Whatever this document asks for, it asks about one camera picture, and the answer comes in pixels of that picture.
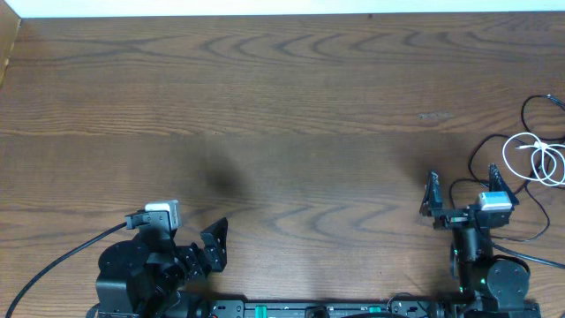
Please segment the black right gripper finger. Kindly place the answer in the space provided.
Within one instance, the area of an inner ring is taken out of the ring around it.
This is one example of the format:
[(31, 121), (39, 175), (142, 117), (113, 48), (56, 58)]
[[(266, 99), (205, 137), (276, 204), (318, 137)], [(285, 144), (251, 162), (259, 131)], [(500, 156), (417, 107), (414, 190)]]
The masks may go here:
[(489, 165), (488, 177), (489, 177), (488, 189), (490, 192), (505, 193), (508, 196), (513, 206), (519, 204), (519, 200), (517, 199), (516, 195), (512, 192), (512, 190), (509, 188), (507, 183), (504, 181), (500, 173), (500, 170), (498, 169), (495, 163), (491, 163)]
[(422, 216), (436, 216), (443, 209), (443, 199), (439, 175), (430, 170), (425, 187), (425, 194), (420, 205), (419, 213)]

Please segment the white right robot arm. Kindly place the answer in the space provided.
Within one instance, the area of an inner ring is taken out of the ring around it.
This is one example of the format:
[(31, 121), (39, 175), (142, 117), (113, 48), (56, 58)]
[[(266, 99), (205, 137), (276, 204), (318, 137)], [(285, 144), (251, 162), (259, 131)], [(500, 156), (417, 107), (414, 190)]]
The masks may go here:
[(526, 298), (531, 270), (524, 259), (495, 254), (491, 230), (509, 223), (519, 200), (495, 164), (489, 166), (487, 190), (464, 208), (444, 207), (439, 175), (428, 173), (420, 206), (422, 216), (433, 219), (436, 230), (450, 230), (451, 274), (459, 292), (434, 300), (430, 317), (540, 317), (539, 304)]

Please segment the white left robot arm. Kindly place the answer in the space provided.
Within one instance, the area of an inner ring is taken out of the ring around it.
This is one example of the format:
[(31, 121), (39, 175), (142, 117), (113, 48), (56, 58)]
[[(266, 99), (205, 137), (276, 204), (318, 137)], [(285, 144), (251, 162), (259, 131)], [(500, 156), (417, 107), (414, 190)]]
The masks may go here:
[(223, 217), (200, 233), (203, 247), (179, 246), (172, 214), (139, 210), (125, 217), (139, 233), (100, 256), (95, 283), (100, 317), (210, 317), (212, 301), (199, 286), (227, 265), (229, 223)]

